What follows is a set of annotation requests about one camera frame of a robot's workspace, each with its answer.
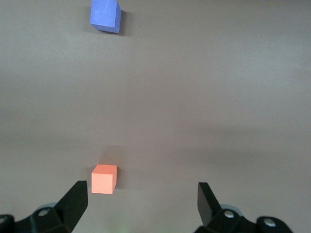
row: screw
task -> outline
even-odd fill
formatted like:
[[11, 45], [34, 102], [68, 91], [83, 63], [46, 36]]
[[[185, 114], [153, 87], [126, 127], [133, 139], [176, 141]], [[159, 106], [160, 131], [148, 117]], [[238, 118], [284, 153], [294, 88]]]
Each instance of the screw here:
[[275, 227], [276, 226], [276, 223], [270, 218], [265, 218], [263, 222], [269, 227]]
[[4, 217], [0, 217], [0, 224], [4, 223], [4, 222], [5, 222], [5, 220], [6, 220], [6, 216], [4, 216]]
[[48, 210], [41, 210], [38, 214], [39, 217], [42, 217], [42, 216], [45, 216], [47, 213], [49, 212], [49, 209]]
[[230, 210], [226, 210], [226, 211], [225, 211], [225, 216], [226, 216], [227, 218], [234, 218], [234, 214], [233, 214], [233, 212], [230, 211]]

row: cube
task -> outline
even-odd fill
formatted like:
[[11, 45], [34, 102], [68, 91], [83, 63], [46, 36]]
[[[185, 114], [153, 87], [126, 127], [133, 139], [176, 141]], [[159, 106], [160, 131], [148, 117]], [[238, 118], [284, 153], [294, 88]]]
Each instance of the cube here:
[[115, 0], [92, 0], [90, 24], [99, 31], [119, 33], [121, 8]]
[[98, 164], [92, 172], [92, 193], [113, 194], [117, 183], [117, 166]]

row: foam block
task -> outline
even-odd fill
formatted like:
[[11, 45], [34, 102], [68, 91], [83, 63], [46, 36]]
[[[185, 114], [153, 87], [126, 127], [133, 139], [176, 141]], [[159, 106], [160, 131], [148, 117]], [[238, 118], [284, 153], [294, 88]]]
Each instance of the foam block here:
[[117, 184], [117, 166], [98, 164], [92, 172], [92, 193], [113, 194]]
[[121, 8], [115, 0], [92, 0], [90, 24], [99, 31], [119, 33]]

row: blue cube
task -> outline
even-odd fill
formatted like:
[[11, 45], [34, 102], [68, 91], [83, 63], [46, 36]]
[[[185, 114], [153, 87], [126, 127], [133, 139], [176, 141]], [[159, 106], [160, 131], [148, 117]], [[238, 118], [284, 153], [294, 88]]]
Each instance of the blue cube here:
[[121, 8], [114, 0], [92, 0], [91, 25], [99, 31], [119, 33]]

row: orange cube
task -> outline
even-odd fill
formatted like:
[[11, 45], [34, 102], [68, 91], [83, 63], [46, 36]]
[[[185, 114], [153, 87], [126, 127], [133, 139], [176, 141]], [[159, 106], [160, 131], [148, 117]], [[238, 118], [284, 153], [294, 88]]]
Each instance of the orange cube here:
[[98, 164], [92, 172], [92, 193], [113, 194], [117, 184], [117, 166]]

